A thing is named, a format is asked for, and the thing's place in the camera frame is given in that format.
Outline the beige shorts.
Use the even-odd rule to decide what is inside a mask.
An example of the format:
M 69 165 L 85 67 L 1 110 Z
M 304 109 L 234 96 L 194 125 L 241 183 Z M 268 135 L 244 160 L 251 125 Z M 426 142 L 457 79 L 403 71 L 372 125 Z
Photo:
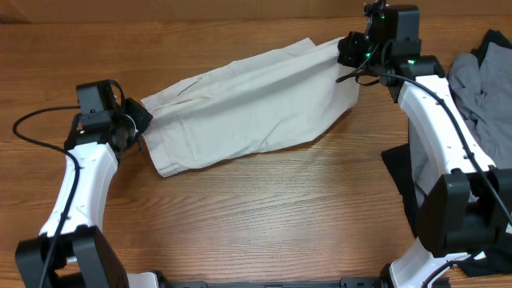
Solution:
M 164 178 L 223 160 L 315 140 L 358 101 L 339 77 L 338 40 L 309 38 L 186 78 L 142 100 L 144 132 Z

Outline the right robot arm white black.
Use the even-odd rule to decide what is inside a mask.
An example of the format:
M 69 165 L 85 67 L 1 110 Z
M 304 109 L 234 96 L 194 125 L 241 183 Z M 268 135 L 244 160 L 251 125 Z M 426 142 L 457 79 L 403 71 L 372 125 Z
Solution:
M 364 32 L 338 43 L 351 77 L 386 86 L 416 129 L 436 183 L 421 205 L 415 243 L 376 278 L 344 278 L 343 287 L 446 287 L 446 270 L 500 241 L 511 222 L 511 172 L 500 170 L 474 140 L 452 97 L 442 65 L 421 52 L 415 5 L 383 0 L 364 7 Z

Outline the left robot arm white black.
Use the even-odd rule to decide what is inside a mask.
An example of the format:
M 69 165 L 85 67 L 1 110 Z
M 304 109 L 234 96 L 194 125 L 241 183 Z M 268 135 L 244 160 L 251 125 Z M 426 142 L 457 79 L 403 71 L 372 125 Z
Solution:
M 63 147 L 66 172 L 37 238 L 15 252 L 27 287 L 164 287 L 158 272 L 129 274 L 102 234 L 110 183 L 122 155 L 140 142 L 152 115 L 121 86 L 102 80 L 77 86 L 77 110 Z

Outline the grey garment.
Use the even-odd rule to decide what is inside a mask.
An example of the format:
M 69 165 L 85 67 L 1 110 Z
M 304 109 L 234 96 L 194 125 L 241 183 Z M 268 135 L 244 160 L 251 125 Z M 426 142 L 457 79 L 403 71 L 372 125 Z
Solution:
M 511 168 L 511 49 L 491 42 L 481 61 L 460 54 L 448 82 L 475 141 L 497 168 Z

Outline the black garment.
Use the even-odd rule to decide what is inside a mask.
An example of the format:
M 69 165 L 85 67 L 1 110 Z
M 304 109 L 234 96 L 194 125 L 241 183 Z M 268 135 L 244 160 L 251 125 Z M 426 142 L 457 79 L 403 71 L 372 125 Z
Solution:
M 471 51 L 478 64 L 481 65 L 490 43 L 503 48 L 511 48 L 511 40 L 499 30 L 488 30 L 480 44 L 479 48 Z M 421 192 L 415 190 L 412 178 L 411 160 L 410 160 L 411 142 L 385 150 L 381 153 L 382 160 L 390 173 L 398 192 L 402 196 L 404 211 L 412 230 L 413 236 L 417 236 L 415 227 L 416 216 L 418 212 L 417 200 Z M 511 274 L 511 236 L 498 247 L 486 252 L 486 258 L 481 260 L 470 260 L 459 266 L 467 277 L 482 277 L 495 274 Z

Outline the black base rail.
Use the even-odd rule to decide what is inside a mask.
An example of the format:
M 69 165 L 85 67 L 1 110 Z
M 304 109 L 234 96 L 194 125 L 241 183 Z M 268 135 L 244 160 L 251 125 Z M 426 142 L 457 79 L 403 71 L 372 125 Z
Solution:
M 391 280 L 384 278 L 341 278 L 337 281 L 310 282 L 233 282 L 208 283 L 171 282 L 161 271 L 155 271 L 160 288 L 392 288 Z

